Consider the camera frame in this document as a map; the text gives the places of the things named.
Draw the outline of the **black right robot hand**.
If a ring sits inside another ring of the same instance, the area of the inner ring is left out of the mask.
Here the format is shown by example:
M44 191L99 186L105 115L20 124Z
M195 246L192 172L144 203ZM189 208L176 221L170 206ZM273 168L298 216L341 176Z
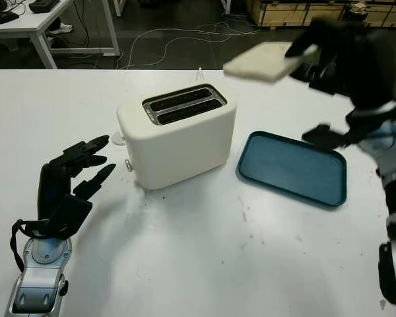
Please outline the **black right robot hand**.
M359 110L373 110L395 99L396 61L386 31L319 18L284 56L301 57L310 46L320 51L319 59L303 62L293 78L321 92L347 96Z

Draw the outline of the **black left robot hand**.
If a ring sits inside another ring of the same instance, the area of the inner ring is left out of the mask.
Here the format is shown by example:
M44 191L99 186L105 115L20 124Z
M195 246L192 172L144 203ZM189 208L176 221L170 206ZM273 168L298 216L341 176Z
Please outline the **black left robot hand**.
M106 163L105 156L96 153L109 143L107 135L89 142L80 141L63 150L63 154L43 165L38 189L38 218L60 219L64 222L83 221L92 209L89 199L102 187L115 164L108 164L95 177L82 181L75 188L71 180L85 168Z

